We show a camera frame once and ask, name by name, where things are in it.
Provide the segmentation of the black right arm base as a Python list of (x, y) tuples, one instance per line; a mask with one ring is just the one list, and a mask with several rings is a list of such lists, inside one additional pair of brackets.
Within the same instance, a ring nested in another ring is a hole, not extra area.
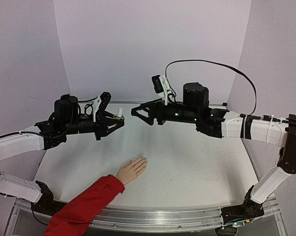
[(221, 209), (224, 225), (239, 221), (252, 220), (263, 215), (263, 205), (258, 204), (251, 199), (244, 200), (240, 205), (228, 206)]

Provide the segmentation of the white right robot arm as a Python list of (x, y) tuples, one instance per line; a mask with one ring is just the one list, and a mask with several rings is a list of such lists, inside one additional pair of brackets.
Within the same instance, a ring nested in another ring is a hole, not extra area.
[(275, 118), (232, 112), (209, 107), (209, 90), (199, 83), (183, 86), (183, 101), (168, 98), (146, 102), (131, 110), (131, 115), (149, 125), (167, 121), (192, 123), (196, 131), (214, 138), (241, 138), (273, 145), (280, 149), (272, 169), (249, 192), (249, 199), (262, 204), (288, 177), (296, 174), (296, 116)]

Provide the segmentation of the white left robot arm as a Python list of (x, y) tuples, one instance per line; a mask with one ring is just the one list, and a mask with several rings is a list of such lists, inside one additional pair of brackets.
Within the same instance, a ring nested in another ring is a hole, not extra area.
[[(93, 133), (96, 140), (107, 137), (124, 126), (123, 108), (117, 114), (106, 111), (111, 94), (104, 92), (88, 100), (85, 109), (77, 97), (65, 94), (54, 102), (54, 111), (46, 121), (21, 131), (0, 136), (0, 162), (40, 150), (49, 150), (67, 141), (68, 135)], [(0, 194), (37, 203), (49, 188), (38, 181), (28, 181), (0, 170)]]

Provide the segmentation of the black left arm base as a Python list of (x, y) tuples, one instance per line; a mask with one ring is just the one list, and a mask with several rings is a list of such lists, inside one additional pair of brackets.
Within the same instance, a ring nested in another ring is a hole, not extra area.
[(54, 200), (54, 195), (47, 184), (40, 181), (36, 181), (35, 183), (40, 187), (42, 196), (37, 203), (31, 203), (31, 209), (33, 211), (53, 216), (66, 205), (66, 203)]

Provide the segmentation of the yellow nail polish bottle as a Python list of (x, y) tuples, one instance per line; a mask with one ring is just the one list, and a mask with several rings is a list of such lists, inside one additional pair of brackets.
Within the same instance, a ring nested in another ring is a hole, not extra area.
[(119, 117), (119, 116), (114, 116), (114, 119), (115, 119), (115, 120), (124, 120), (124, 116), (121, 116), (121, 117)]

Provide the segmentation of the white nail polish cap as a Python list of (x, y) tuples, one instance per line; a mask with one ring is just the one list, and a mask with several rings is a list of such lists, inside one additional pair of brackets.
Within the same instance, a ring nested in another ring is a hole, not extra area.
[(118, 117), (122, 117), (122, 113), (123, 113), (123, 108), (122, 107), (119, 107), (117, 116)]

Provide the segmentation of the red sleeved forearm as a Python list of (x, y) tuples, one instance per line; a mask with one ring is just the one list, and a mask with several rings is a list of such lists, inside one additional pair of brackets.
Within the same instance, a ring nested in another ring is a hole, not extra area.
[(115, 176), (101, 177), (53, 215), (44, 235), (83, 235), (94, 216), (124, 190), (124, 185)]

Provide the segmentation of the mannequin hand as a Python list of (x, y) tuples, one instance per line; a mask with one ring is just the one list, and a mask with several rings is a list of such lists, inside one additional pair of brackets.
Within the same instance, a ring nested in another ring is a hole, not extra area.
[(123, 184), (127, 185), (139, 177), (146, 169), (148, 161), (145, 157), (139, 157), (125, 163), (117, 172), (116, 178)]

